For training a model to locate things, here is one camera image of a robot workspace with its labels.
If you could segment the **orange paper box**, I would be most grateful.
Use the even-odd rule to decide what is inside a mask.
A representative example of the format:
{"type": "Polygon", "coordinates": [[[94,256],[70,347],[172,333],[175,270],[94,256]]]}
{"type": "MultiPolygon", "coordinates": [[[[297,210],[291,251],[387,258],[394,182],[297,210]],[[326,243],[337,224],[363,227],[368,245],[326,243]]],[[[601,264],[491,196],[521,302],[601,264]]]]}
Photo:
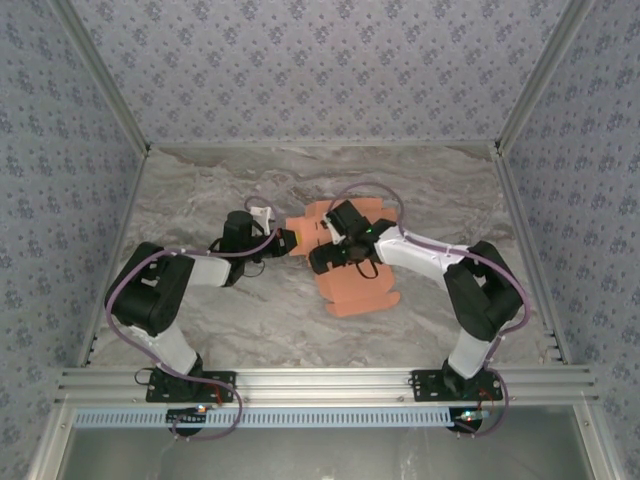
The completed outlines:
{"type": "MultiPolygon", "coordinates": [[[[310,251],[331,240],[329,231],[321,226],[330,202],[310,203],[299,217],[289,217],[286,228],[300,233],[301,255],[309,260],[310,251]]],[[[330,269],[315,275],[319,293],[327,301],[327,311],[335,317],[348,317],[390,309],[397,305],[401,294],[395,289],[396,278],[391,267],[377,265],[378,274],[372,272],[369,262],[362,263],[363,274],[354,265],[330,269]]]]}

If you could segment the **small black electronics board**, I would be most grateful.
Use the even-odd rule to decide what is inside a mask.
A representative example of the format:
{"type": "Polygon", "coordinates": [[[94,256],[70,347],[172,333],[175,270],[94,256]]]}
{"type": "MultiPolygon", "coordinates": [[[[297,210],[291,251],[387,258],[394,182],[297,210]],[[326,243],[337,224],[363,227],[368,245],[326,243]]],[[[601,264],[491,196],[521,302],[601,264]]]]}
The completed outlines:
{"type": "Polygon", "coordinates": [[[168,409],[165,423],[168,426],[202,425],[206,422],[207,409],[205,407],[189,407],[168,409]]]}
{"type": "Polygon", "coordinates": [[[451,431],[475,434],[489,417],[490,412],[481,408],[451,408],[449,410],[453,425],[451,431]]]}

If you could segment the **grey metal panel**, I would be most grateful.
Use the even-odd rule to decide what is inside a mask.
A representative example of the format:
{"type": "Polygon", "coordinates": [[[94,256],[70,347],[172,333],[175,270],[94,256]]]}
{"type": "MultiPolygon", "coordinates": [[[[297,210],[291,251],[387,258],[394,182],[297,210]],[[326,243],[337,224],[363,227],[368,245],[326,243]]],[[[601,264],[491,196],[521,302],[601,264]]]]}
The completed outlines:
{"type": "Polygon", "coordinates": [[[246,429],[205,442],[164,430],[77,430],[59,480],[595,480],[571,439],[443,429],[246,429]]]}

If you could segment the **aluminium table side rail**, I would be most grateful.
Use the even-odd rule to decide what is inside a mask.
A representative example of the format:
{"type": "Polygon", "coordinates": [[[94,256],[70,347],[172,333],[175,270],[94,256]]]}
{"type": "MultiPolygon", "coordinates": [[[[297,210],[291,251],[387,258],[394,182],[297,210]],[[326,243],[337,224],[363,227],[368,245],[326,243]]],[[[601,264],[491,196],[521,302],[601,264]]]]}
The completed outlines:
{"type": "Polygon", "coordinates": [[[549,332],[548,337],[551,338],[544,359],[547,363],[571,364],[571,354],[509,162],[498,147],[493,146],[491,153],[523,259],[533,303],[545,329],[549,332]]]}
{"type": "Polygon", "coordinates": [[[117,265],[119,262],[120,254],[126,239],[126,232],[131,220],[132,211],[138,195],[139,186],[144,173],[144,168],[149,157],[151,145],[147,144],[140,157],[140,162],[135,171],[133,183],[129,190],[129,194],[125,203],[123,215],[118,223],[118,229],[116,231],[115,240],[112,244],[109,261],[107,263],[106,274],[102,280],[101,285],[98,287],[95,295],[95,302],[91,314],[89,316],[89,323],[84,335],[83,343],[80,348],[80,352],[76,361],[76,366],[84,368],[89,364],[93,343],[96,335],[96,331],[99,329],[102,322],[104,312],[104,297],[109,289],[111,281],[115,278],[117,273],[117,265]]]}

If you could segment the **long aluminium base rail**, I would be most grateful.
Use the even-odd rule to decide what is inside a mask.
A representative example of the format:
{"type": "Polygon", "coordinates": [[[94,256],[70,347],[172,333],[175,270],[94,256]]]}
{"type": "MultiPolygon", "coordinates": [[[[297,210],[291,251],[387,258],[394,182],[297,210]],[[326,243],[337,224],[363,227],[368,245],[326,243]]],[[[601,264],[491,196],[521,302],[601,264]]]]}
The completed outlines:
{"type": "MultiPolygon", "coordinates": [[[[600,400],[586,366],[499,365],[508,398],[517,406],[571,405],[600,400]]],[[[251,407],[400,406],[414,402],[405,368],[249,368],[236,385],[251,407]]],[[[62,371],[54,401],[74,406],[140,406],[146,388],[123,369],[62,371]]]]}

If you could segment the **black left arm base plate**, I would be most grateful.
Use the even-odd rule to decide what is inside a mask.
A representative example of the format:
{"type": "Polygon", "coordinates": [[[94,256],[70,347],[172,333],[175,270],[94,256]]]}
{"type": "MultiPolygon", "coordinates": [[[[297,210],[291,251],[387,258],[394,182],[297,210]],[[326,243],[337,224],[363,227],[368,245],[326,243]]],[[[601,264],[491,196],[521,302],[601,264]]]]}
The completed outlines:
{"type": "Polygon", "coordinates": [[[155,368],[146,381],[147,403],[232,403],[234,394],[227,386],[236,386],[234,371],[203,371],[207,382],[194,382],[174,377],[155,368]]]}

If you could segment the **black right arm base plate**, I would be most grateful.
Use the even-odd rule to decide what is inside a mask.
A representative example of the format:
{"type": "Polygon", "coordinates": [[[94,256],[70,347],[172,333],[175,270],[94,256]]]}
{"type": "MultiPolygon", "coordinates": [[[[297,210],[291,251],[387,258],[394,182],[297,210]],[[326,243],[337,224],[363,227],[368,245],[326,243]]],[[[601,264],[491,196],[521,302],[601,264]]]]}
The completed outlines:
{"type": "Polygon", "coordinates": [[[478,402],[504,398],[498,376],[484,369],[470,379],[449,370],[413,370],[408,384],[416,402],[478,402]]]}

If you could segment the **aluminium frame post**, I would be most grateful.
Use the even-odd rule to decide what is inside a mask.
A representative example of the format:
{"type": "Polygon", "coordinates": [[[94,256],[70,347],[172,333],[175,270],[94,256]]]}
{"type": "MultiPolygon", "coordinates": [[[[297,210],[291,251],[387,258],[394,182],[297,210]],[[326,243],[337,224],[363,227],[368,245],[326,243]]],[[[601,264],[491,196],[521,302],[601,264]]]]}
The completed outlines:
{"type": "Polygon", "coordinates": [[[567,1],[496,139],[496,151],[501,157],[505,157],[514,146],[595,2],[596,0],[567,1]]]}
{"type": "Polygon", "coordinates": [[[47,1],[132,148],[142,157],[145,157],[149,150],[149,144],[75,7],[70,0],[47,1]]]}

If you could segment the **aluminium frame leg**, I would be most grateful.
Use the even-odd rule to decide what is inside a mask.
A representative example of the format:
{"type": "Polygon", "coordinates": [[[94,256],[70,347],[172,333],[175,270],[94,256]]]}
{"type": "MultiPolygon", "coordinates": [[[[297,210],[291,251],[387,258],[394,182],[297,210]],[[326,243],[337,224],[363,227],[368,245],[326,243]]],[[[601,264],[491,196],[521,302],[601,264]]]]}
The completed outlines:
{"type": "Polygon", "coordinates": [[[55,404],[31,460],[26,480],[56,480],[73,430],[76,408],[55,404]]]}
{"type": "Polygon", "coordinates": [[[594,479],[627,480],[603,407],[583,402],[574,413],[594,479]]]}

